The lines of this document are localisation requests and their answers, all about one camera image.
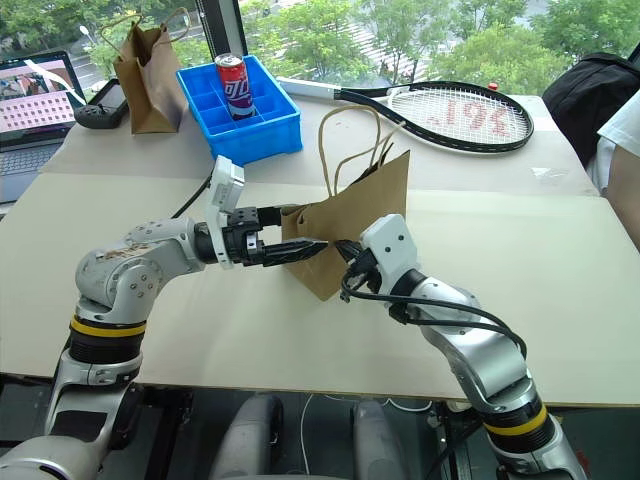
white robot part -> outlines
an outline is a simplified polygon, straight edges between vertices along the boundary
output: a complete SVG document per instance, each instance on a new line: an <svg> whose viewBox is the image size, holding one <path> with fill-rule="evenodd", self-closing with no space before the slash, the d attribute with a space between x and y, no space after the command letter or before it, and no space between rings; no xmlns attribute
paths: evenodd
<svg viewBox="0 0 640 480"><path fill-rule="evenodd" d="M211 174L211 188L207 193L205 220L218 263L225 270L233 268L233 262L227 254L222 228L227 226L227 215L236 207L243 188L244 170L227 157L218 155Z"/></svg>
<svg viewBox="0 0 640 480"><path fill-rule="evenodd" d="M95 445L63 436L36 437L0 457L7 480L88 480L98 476L102 452Z"/></svg>
<svg viewBox="0 0 640 480"><path fill-rule="evenodd" d="M360 243L370 249L378 261L383 295L391 292L408 269L420 269L418 249L402 215L395 213L379 218L362 232Z"/></svg>

brown paper bag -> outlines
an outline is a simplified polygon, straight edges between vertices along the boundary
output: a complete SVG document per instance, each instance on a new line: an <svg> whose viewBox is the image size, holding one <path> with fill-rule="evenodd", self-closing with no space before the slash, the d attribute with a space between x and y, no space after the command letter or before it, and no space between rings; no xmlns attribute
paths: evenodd
<svg viewBox="0 0 640 480"><path fill-rule="evenodd" d="M104 30L130 18L124 17L100 30L102 38L118 52L113 62L131 115L131 133L177 132L187 99L176 79L181 68L171 43L186 35L189 28L171 40L168 21L175 15L187 15L185 8L173 12L159 27L143 30L142 16L131 23L126 40L116 48L103 34Z"/></svg>
<svg viewBox="0 0 640 480"><path fill-rule="evenodd" d="M345 109L364 109L371 111L377 121L378 133L376 144L371 149L343 160L336 169L334 191L331 191L327 164L322 147L322 130L326 119ZM318 134L320 159L323 164L325 181L329 198L319 203L312 203L284 210L282 215L282 239L311 237L333 242L336 240L358 240L360 234L378 218L389 213L406 213L407 174L409 170L409 151L386 165L384 156L386 145L391 136L382 139L384 144L377 163L373 163L380 140L380 117L371 107L341 107L322 120ZM353 158L373 151L370 167L349 187L337 193L337 180L340 167ZM314 257L297 263L288 264L287 268L295 277L311 290L320 300L329 299L340 288L347 265L330 243L329 247Z"/></svg>

glass window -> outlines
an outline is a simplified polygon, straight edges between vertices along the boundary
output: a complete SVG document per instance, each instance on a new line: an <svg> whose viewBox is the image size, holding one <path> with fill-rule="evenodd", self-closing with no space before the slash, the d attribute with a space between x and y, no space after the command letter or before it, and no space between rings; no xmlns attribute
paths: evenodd
<svg viewBox="0 0 640 480"><path fill-rule="evenodd" d="M34 53L65 50L76 76L89 100L107 79L114 77L112 62L117 52L101 36L109 24L137 13L144 14L141 25L157 26L178 7L168 23L172 38L181 35L173 48L184 66L211 62L211 53L203 33L194 0L2 0L0 3L0 59ZM191 27L187 32L188 22ZM130 20L104 30L104 36L120 46Z"/></svg>
<svg viewBox="0 0 640 480"><path fill-rule="evenodd" d="M637 0L240 0L274 75L354 87L457 80L541 94L580 57L628 57Z"/></svg>

black bag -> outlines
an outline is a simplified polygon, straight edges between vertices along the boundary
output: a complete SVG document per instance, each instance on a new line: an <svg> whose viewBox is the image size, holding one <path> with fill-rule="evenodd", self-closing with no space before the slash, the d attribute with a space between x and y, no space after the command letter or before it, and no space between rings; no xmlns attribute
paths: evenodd
<svg viewBox="0 0 640 480"><path fill-rule="evenodd" d="M640 89L640 70L609 53L587 55L542 95L583 165L595 155L598 130Z"/></svg>

blue storage tray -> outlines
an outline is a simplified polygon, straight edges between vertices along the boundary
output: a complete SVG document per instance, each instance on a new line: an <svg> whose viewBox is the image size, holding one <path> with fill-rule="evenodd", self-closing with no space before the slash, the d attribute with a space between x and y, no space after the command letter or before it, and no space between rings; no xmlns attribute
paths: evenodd
<svg viewBox="0 0 640 480"><path fill-rule="evenodd" d="M244 57L257 115L231 119L215 64L178 70L178 82L211 153L236 165L302 149L300 110L256 57Z"/></svg>

